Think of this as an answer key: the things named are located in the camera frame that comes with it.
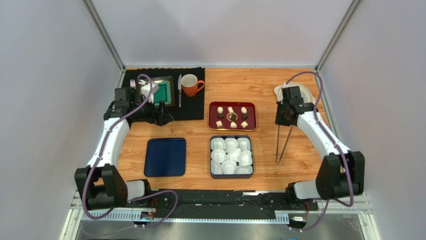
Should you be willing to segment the metal serving tongs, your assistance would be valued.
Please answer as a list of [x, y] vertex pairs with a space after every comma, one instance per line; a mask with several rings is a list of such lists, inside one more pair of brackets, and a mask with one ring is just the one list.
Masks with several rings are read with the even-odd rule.
[[291, 135], [293, 133], [294, 126], [289, 126], [288, 133], [284, 143], [282, 144], [282, 134], [281, 134], [281, 125], [277, 126], [277, 138], [276, 138], [276, 152], [275, 152], [275, 162], [280, 164], [285, 155], [286, 149], [288, 147]]

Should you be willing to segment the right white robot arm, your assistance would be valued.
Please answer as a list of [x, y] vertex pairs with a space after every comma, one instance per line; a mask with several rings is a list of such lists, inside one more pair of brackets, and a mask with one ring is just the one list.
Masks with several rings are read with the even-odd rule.
[[317, 176], [312, 180], [290, 183], [288, 189], [299, 200], [338, 200], [364, 192], [365, 157], [345, 146], [323, 121], [312, 102], [277, 103], [275, 123], [302, 130], [321, 158]]

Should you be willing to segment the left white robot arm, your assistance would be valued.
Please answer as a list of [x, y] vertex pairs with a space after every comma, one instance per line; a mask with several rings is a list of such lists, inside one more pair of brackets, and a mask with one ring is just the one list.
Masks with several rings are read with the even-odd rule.
[[103, 128], [94, 155], [87, 165], [76, 169], [74, 180], [86, 212], [125, 207], [127, 203], [153, 196], [146, 179], [124, 181], [117, 169], [124, 140], [134, 121], [158, 123], [159, 114], [149, 101], [111, 102], [103, 116]]

